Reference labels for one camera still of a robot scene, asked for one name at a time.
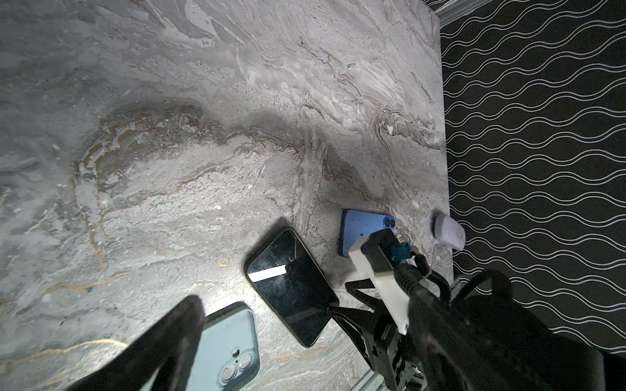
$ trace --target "phone screen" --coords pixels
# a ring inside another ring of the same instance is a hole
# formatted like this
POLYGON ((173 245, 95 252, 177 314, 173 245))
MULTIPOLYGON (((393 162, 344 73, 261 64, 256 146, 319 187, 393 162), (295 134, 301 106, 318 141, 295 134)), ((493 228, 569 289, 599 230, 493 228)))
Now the phone screen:
POLYGON ((281 231, 252 259, 247 275, 296 339, 312 346, 339 299, 295 231, 281 231))

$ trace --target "marble surface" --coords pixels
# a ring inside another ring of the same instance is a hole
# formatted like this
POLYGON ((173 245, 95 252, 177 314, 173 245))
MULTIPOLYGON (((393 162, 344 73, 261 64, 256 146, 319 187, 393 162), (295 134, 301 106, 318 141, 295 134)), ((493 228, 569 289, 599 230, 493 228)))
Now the marble surface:
POLYGON ((435 270, 448 213, 439 24, 420 0, 1 3, 0 388, 62 389, 188 294, 245 301, 249 388, 345 390, 331 321, 301 347, 243 262, 292 225, 346 307, 343 208, 398 221, 435 270))

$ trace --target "black smartphone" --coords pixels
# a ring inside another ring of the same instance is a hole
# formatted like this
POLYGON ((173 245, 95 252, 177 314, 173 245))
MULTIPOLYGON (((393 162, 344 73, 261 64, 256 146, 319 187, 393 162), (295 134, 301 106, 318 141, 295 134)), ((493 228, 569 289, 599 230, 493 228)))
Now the black smartphone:
POLYGON ((311 347, 339 299, 293 228, 283 228, 245 264, 248 281, 295 338, 311 347))

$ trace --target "phone camera lens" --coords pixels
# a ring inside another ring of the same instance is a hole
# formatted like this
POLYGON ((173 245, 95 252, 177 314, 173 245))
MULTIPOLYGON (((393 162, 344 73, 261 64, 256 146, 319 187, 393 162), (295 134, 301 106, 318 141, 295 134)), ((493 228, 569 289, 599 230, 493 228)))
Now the phone camera lens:
POLYGON ((244 354, 239 359, 239 369, 241 370, 246 369, 247 367, 250 366, 250 363, 252 363, 252 355, 249 353, 244 354))
POLYGON ((234 365, 231 364, 226 366, 226 368, 222 371, 222 381, 228 382, 230 379, 235 377, 235 373, 237 373, 237 369, 234 365))

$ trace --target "lavender rounded object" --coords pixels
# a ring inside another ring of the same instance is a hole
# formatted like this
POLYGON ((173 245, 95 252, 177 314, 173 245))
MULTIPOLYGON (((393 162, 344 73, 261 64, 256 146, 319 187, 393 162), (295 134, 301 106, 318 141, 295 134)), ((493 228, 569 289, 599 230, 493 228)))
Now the lavender rounded object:
POLYGON ((434 222, 434 237, 455 250, 465 247, 465 230, 453 218, 439 215, 434 222))

